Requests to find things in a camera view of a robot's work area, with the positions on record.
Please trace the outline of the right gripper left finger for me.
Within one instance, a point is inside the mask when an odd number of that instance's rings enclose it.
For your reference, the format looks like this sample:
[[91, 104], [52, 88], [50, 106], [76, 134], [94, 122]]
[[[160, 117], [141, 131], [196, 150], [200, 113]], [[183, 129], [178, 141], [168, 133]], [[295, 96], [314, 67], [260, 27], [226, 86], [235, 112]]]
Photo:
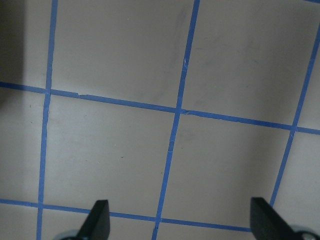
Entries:
[[75, 236], [76, 240], [107, 240], [110, 235], [108, 200], [97, 200]]

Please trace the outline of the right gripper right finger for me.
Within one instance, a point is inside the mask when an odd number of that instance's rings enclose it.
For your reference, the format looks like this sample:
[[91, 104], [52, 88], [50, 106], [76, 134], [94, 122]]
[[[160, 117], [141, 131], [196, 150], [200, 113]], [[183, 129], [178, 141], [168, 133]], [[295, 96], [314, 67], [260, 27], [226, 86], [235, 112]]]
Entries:
[[306, 231], [294, 231], [262, 197], [250, 200], [250, 229], [256, 240], [302, 240]]

